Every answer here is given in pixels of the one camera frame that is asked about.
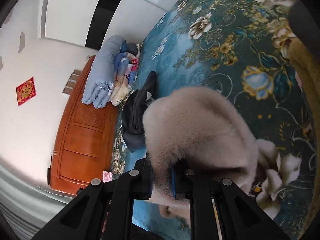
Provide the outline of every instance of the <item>white wall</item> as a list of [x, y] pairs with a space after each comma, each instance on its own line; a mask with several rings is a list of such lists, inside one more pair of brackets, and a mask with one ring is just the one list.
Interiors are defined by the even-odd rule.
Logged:
[[[55, 137], [68, 100], [62, 90], [74, 69], [96, 51], [56, 40], [39, 39], [41, 0], [19, 0], [0, 29], [0, 161], [26, 180], [47, 183]], [[20, 32], [25, 48], [18, 53]], [[15, 88], [34, 77], [37, 95], [17, 105]]]

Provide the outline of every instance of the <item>red paper poster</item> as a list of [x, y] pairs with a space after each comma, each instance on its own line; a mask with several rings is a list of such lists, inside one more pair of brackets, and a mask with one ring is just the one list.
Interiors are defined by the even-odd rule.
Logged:
[[16, 87], [18, 106], [22, 105], [25, 101], [33, 98], [36, 93], [35, 83], [33, 77]]

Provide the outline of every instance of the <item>headboard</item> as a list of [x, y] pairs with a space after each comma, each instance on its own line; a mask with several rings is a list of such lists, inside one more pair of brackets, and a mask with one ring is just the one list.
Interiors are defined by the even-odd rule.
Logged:
[[82, 70], [66, 104], [51, 163], [50, 186], [72, 195], [111, 169], [118, 107], [109, 102], [95, 109], [81, 102], [94, 57]]

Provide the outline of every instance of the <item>teal bedspread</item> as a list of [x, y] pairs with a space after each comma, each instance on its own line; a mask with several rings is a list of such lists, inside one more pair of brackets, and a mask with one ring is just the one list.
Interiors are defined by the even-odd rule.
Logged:
[[[287, 54], [295, 38], [287, 21], [293, 2], [179, 0], [146, 37], [134, 89], [142, 87], [150, 71], [156, 71], [155, 98], [183, 86], [218, 90], [234, 104], [256, 138], [276, 144], [282, 160], [290, 154], [300, 157], [300, 171], [293, 167], [298, 178], [281, 187], [271, 203], [280, 209], [274, 221], [296, 239], [312, 197], [315, 146]], [[113, 156], [116, 176], [133, 168], [144, 154], [144, 150], [126, 150], [120, 126], [119, 120]], [[261, 192], [265, 179], [260, 169], [251, 197]], [[133, 221], [165, 239], [189, 238], [181, 218], [161, 218], [150, 203], [135, 203]]]

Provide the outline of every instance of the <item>pink striped cloth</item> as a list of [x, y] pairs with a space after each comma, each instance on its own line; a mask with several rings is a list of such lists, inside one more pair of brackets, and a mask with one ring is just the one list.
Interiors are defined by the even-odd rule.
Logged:
[[112, 181], [112, 172], [103, 171], [102, 181], [103, 182]]

